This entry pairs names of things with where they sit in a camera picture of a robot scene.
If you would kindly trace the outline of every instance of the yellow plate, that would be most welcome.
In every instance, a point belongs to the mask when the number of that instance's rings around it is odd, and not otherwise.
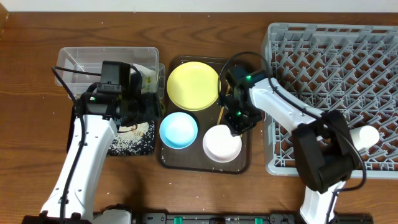
[[[167,93],[178,107],[198,111],[217,100],[217,83],[218,74],[213,68],[201,62],[187,62],[170,74]]]

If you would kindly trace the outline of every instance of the white cylinder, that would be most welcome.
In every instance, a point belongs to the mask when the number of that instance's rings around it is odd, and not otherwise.
[[[360,128],[352,129],[349,131],[353,139],[356,150],[369,149],[375,145],[380,138],[379,132],[376,128],[365,125]]]

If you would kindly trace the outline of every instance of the plastic bin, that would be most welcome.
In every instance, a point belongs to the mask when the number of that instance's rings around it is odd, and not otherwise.
[[[368,178],[398,179],[398,27],[273,23],[262,54],[306,104],[342,112],[350,129],[378,129],[380,141],[360,152]],[[264,130],[267,171],[298,175],[290,134],[270,116]]]
[[[104,60],[135,64],[138,65],[138,70],[143,70],[145,67],[155,71],[154,76],[143,77],[142,93],[159,93],[159,51],[155,47],[65,47],[60,50],[57,66],[101,73]],[[58,72],[75,97],[85,92],[90,84],[100,81],[100,77],[92,75],[61,70]],[[61,86],[57,78],[55,83]]]

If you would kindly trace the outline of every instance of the brown tray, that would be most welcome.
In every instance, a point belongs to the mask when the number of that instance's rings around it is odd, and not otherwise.
[[[185,62],[203,62],[220,73],[223,68],[226,59],[224,58],[207,58],[207,57],[192,57],[192,56],[179,56],[175,58],[169,66],[169,72],[173,71],[177,66]],[[244,62],[236,62],[234,64],[243,64]],[[222,92],[225,94],[227,89],[227,83],[222,77],[221,79]],[[207,109],[201,111],[186,111],[176,106],[167,94],[164,97],[164,104],[166,106],[166,114],[174,112],[184,112],[191,115],[198,124],[198,136],[195,141],[185,149],[172,149],[165,144],[161,143],[160,150],[157,150],[157,158],[164,167],[172,169],[186,169],[186,170],[197,170],[204,172],[217,172],[224,174],[241,174],[250,166],[251,153],[251,132],[244,133],[242,138],[242,149],[237,158],[231,162],[219,163],[212,161],[207,157],[203,151],[202,141],[205,133],[213,126],[217,125],[218,118],[221,113],[221,107],[218,106],[218,100],[213,103]],[[220,124],[225,124],[222,117]]]

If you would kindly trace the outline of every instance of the plate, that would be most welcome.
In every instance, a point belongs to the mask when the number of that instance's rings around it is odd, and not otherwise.
[[[179,108],[199,111],[211,106],[218,97],[218,74],[209,65],[187,62],[178,66],[167,80],[170,100]]]
[[[159,128],[163,143],[173,149],[183,149],[191,145],[198,135],[197,122],[183,112],[165,117]]]

